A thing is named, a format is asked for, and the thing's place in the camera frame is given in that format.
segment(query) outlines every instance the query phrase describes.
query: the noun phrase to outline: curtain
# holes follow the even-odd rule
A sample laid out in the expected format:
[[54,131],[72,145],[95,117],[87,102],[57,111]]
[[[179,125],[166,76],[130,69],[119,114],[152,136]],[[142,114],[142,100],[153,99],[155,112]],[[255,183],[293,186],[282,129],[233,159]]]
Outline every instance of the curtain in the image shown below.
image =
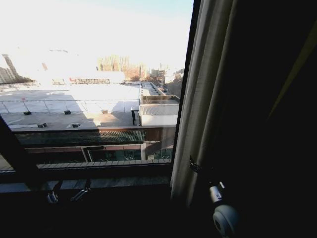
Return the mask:
[[234,10],[235,3],[231,0],[201,2],[171,179],[172,198],[185,195],[187,205],[197,179],[189,169],[190,156],[198,164],[203,160],[205,141],[210,139],[219,120],[214,107],[217,82],[221,78],[221,62],[226,55]]
[[190,157],[203,168],[222,167],[223,178],[236,187],[242,171],[252,178],[264,168],[261,129],[293,68],[304,67],[297,62],[305,47],[309,54],[315,47],[307,44],[313,9],[298,2],[288,2],[285,10],[282,2],[201,1],[171,178],[173,200],[186,206],[195,200],[201,178],[189,168]]

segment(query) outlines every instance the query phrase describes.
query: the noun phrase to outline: building facade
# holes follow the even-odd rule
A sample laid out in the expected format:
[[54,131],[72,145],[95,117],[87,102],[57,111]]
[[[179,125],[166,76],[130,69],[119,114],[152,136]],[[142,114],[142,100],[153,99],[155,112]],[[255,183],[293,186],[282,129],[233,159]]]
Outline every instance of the building facade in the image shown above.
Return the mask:
[[111,55],[98,58],[99,71],[119,71],[125,75],[125,80],[145,80],[147,77],[146,65],[132,63],[128,56]]

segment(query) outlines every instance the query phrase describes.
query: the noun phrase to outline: sky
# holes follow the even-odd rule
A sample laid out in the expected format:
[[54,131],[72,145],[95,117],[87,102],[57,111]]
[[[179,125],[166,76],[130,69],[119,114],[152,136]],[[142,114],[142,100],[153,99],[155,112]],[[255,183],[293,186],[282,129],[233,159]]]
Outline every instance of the sky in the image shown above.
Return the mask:
[[59,49],[182,68],[192,7],[193,0],[0,0],[0,53]]

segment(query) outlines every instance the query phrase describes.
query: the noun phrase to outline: high-rise building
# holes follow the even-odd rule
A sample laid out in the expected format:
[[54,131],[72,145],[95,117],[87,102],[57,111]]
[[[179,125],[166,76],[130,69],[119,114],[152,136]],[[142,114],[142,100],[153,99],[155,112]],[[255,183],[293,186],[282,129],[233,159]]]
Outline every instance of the high-rise building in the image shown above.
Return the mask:
[[7,61],[5,60],[5,57],[7,57],[7,55],[2,55],[2,56],[3,57],[0,57],[0,84],[13,83],[15,82],[16,77],[11,71],[11,67],[8,65]]
[[131,63],[128,56],[111,55],[98,59],[98,70],[121,71],[125,80],[145,80],[147,77],[146,65],[143,63]]

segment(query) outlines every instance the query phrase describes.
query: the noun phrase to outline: wall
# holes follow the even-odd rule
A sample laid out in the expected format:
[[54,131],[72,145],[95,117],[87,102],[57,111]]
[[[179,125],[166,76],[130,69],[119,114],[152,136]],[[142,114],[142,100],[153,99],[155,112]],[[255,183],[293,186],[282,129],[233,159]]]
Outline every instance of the wall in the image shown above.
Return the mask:
[[141,125],[176,125],[177,115],[143,115]]

